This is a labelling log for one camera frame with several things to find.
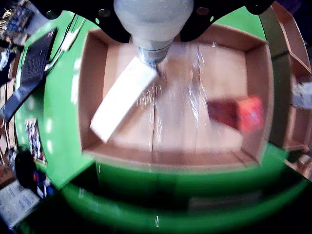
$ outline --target white rectangular object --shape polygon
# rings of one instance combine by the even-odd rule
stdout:
[[[91,130],[106,143],[141,93],[156,77],[155,69],[134,57],[98,107],[91,121]]]

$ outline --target red box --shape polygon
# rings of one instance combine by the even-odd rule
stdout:
[[[263,107],[258,96],[207,102],[209,117],[248,134],[263,127]]]

